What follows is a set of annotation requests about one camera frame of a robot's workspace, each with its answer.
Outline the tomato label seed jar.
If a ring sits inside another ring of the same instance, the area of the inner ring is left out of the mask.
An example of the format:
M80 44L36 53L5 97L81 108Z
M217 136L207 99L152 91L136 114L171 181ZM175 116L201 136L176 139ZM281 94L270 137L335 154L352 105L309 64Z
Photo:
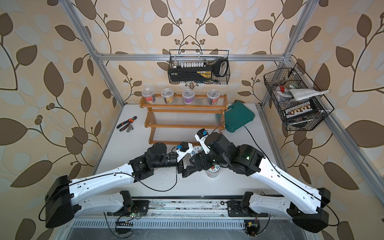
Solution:
M214 165L213 167L206 170L206 175L209 178L216 178L220 174L221 167L219 165Z

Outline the wooden two-tier shelf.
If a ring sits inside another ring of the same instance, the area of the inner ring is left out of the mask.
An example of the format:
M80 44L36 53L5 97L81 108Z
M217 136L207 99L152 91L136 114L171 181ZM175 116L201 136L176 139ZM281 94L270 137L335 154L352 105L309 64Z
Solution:
M229 107L226 95L219 96L218 103L210 105L206 95L196 95L192 104L186 104L182 95L175 94L171 104L166 104L160 94L156 94L156 101L147 103L141 97L140 107L147 108L144 123L151 129L149 144L158 141L154 139L156 129L216 129L220 133L225 129L221 123L225 120L225 111Z

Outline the clear seed jar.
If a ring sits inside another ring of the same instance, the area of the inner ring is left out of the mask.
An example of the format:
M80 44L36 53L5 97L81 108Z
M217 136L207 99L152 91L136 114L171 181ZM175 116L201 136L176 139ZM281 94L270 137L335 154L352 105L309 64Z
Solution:
M172 89L163 89L161 96L166 104L172 104L174 101L174 91Z
M156 101L155 90L153 88L145 88L142 91L142 97L148 104L153 104Z
M220 98L220 91L218 90L209 90L207 92L207 98L210 105L216 105Z
M182 97L184 99L184 102L188 105L192 104L195 99L195 92L191 89L184 90L182 93Z

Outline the flower label seed jar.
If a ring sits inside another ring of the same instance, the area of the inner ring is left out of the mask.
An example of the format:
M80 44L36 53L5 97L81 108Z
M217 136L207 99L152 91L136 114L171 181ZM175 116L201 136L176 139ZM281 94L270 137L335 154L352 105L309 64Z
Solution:
M195 146L195 147L193 147L193 150L192 150L192 152L191 152L191 156L193 157L194 155L196 155L196 154L198 154L198 153L200 153L200 152L202 152L203 151L203 148L202 147L200 147L200 146Z

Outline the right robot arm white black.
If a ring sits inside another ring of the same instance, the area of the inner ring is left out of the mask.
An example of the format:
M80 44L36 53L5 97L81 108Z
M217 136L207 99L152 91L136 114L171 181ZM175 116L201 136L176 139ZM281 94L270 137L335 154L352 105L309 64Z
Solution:
M187 168L189 172L218 165L256 179L280 194L273 197L246 192L240 203L244 213L285 216L311 233L318 233L329 226L329 213L324 209L331 200L329 190L307 186L273 164L261 151L250 145L235 146L223 134L208 134L201 129L195 138L203 151L191 158L192 164Z

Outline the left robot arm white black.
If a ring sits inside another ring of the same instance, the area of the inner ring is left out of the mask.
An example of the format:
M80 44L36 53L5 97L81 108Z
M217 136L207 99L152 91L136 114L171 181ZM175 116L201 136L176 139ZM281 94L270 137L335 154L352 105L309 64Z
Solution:
M167 152L164 143L155 143L147 151L116 169L82 179L70 179L69 176L57 178L45 196L45 227L53 229L68 223L82 207L80 202L88 197L122 185L153 176L155 169L178 168L185 155L193 151L191 143L182 142L175 152Z

